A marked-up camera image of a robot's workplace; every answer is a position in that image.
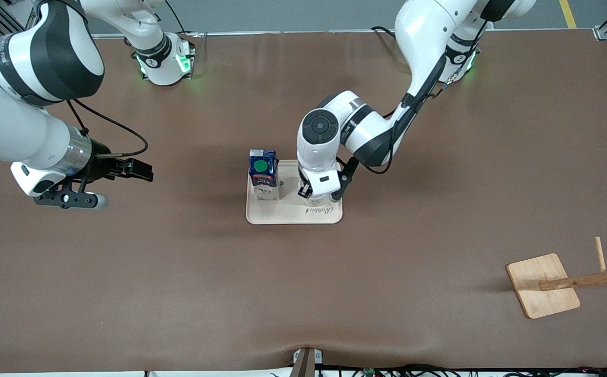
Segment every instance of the white tray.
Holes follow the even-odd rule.
[[[250,224],[336,224],[343,217],[343,199],[333,203],[326,198],[322,204],[311,206],[299,196],[297,160],[280,160],[278,164],[279,201],[261,201],[255,195],[250,176],[245,217]]]

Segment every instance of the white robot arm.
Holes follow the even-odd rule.
[[[389,119],[351,91],[330,95],[309,112],[297,136],[299,195],[311,204],[329,194],[337,201],[352,181],[358,164],[369,168],[391,164],[404,134],[437,81],[449,83],[468,69],[486,22],[518,17],[535,2],[407,0],[395,23],[397,44],[412,75],[406,95]],[[342,172],[336,168],[340,145],[353,155]]]
[[[153,84],[168,86],[191,75],[194,45],[173,33],[164,33],[151,13],[165,0],[81,0],[88,15],[125,34],[136,52],[143,74]]]
[[[84,193],[101,178],[152,181],[149,165],[120,160],[86,132],[45,107],[91,96],[104,66],[76,0],[38,0],[33,28],[0,37],[0,160],[22,190],[42,205],[100,208],[107,198]],[[81,185],[74,191],[73,183]]]

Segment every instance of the yellow stripe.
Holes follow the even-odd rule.
[[[566,26],[569,29],[576,29],[576,20],[574,20],[574,14],[571,12],[571,6],[569,5],[569,0],[559,0],[559,5],[561,6],[561,11],[564,12],[564,18],[566,19]]]

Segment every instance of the brown table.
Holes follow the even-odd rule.
[[[0,372],[282,367],[607,367],[607,288],[526,319],[504,269],[607,260],[607,43],[497,31],[416,118],[392,171],[362,170],[328,226],[244,219],[247,153],[296,155],[301,118],[351,88],[380,112],[410,78],[374,34],[209,38],[196,76],[140,80],[119,40],[86,102],[141,131],[155,182],[96,182],[103,212],[38,207],[0,162]],[[62,106],[54,113],[72,121]],[[83,113],[114,151],[138,148]]]

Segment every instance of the green cap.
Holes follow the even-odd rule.
[[[265,171],[268,170],[268,162],[264,161],[264,160],[257,160],[255,161],[255,170],[263,173]]]

